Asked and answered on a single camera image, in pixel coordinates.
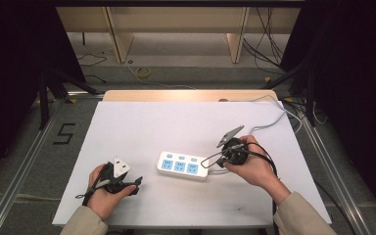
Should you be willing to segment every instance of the power strip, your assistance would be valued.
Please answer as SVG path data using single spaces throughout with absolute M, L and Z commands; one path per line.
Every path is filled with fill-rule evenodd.
M 209 169 L 201 165 L 201 162 L 205 159 L 206 158 L 191 155 L 161 152 L 157 168 L 160 173 L 163 174 L 206 180 Z M 204 161 L 203 165 L 208 166 L 209 160 Z

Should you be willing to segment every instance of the table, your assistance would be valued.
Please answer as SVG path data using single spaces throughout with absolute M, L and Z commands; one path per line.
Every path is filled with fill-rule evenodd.
M 200 182 L 162 175 L 156 169 L 160 151 L 207 157 L 218 152 L 215 144 L 228 130 L 244 124 L 245 129 L 237 135 L 241 136 L 253 124 L 278 118 L 282 112 L 273 105 L 274 101 L 216 102 L 221 98 L 251 100 L 267 94 L 275 97 L 270 90 L 107 92 L 96 109 L 53 224 L 67 223 L 81 204 L 82 200 L 75 196 L 86 190 L 88 173 L 96 165 L 117 156 L 132 167 L 127 180 L 133 181 L 139 176 L 144 179 L 138 195 L 120 203 L 107 221 L 110 225 L 123 228 L 271 226 L 269 196 L 233 173 L 212 174 Z M 303 194 L 330 223 L 288 118 L 283 116 L 272 127 L 259 131 L 258 140 L 274 159 L 282 181 L 292 191 Z

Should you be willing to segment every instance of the white table surface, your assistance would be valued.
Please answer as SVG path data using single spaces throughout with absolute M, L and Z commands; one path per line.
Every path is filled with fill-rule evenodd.
M 156 169 L 161 151 L 208 157 L 220 149 L 223 134 L 241 124 L 236 136 L 276 120 L 273 102 L 100 102 L 60 202 L 53 224 L 65 225 L 86 191 L 95 166 L 119 157 L 132 170 L 124 181 L 143 176 L 139 193 L 125 198 L 110 225 L 132 228 L 239 228 L 272 224 L 271 199 L 260 188 L 228 172 L 196 181 L 163 175 Z M 290 122 L 253 133 L 273 158 L 278 175 L 331 220 L 307 168 Z

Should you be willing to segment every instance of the person's right hand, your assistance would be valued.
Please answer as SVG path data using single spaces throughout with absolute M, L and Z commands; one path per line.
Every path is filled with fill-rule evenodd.
M 261 154 L 266 158 L 266 153 L 261 147 L 249 144 L 258 144 L 253 135 L 242 136 L 240 140 L 248 145 L 249 151 Z M 225 163 L 224 166 L 231 172 L 244 178 L 248 183 L 263 188 L 277 205 L 291 194 L 289 189 L 274 174 L 270 164 L 261 157 L 249 154 L 244 164 L 234 165 Z

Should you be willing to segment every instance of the beige sleeve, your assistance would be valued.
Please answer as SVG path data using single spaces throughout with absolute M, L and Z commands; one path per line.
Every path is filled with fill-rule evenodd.
M 108 225 L 93 210 L 81 206 L 69 219 L 61 232 L 62 235 L 104 235 Z
M 279 205 L 274 221 L 283 235 L 336 234 L 316 209 L 297 192 Z

